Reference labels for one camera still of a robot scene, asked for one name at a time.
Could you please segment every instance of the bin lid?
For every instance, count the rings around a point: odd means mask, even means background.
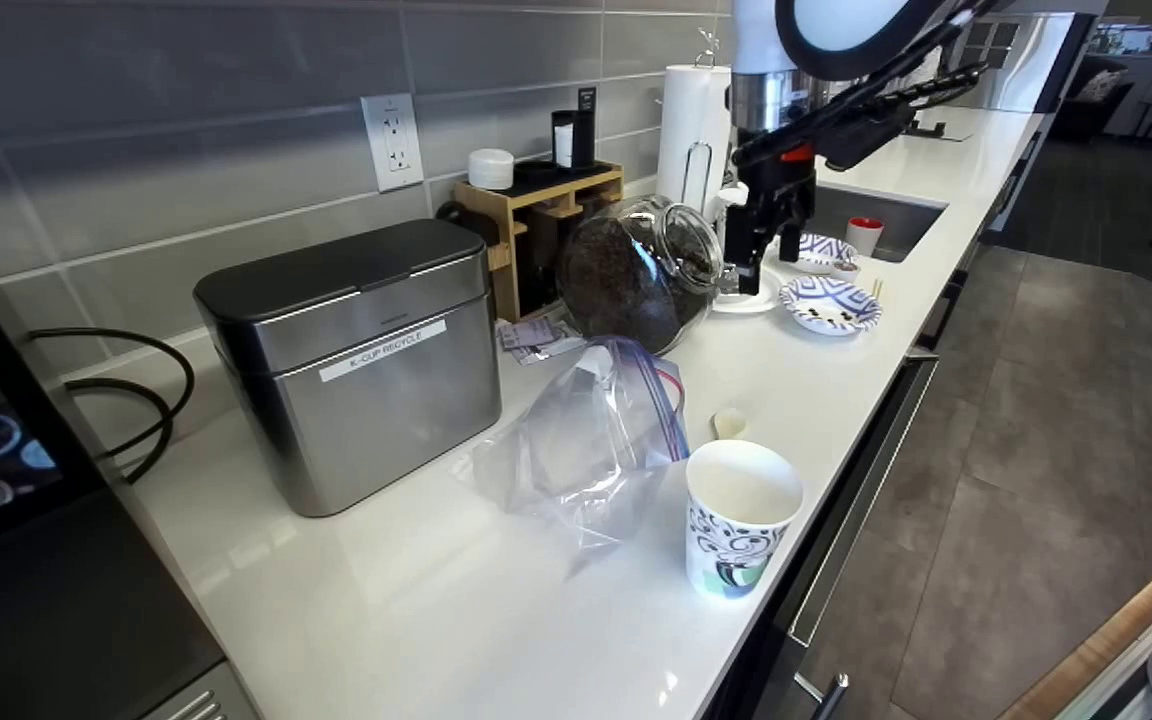
[[[483,238],[445,220],[387,228],[217,270],[194,295],[221,323],[259,323],[465,258]]]

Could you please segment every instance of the glass jar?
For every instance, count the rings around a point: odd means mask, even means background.
[[[586,338],[639,341],[660,354],[708,312],[722,255],[698,211],[661,195],[616,202],[563,244],[558,291]]]

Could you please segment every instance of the patterned paper cup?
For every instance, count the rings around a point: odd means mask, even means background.
[[[687,578],[705,594],[755,589],[803,506],[790,462],[753,442],[719,439],[687,460]]]

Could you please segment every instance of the electrical outlet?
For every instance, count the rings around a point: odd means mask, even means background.
[[[362,97],[362,119],[367,123],[371,161],[381,191],[420,182],[420,142],[410,94]]]

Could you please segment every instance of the blue patterned bowl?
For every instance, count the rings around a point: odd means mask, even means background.
[[[833,264],[840,260],[855,263],[855,247],[827,234],[805,232],[799,236],[799,260],[790,263],[790,266],[799,273],[828,275],[833,272]]]
[[[829,336],[867,331],[882,318],[873,296],[835,278],[794,278],[781,288],[781,304],[804,328]]]

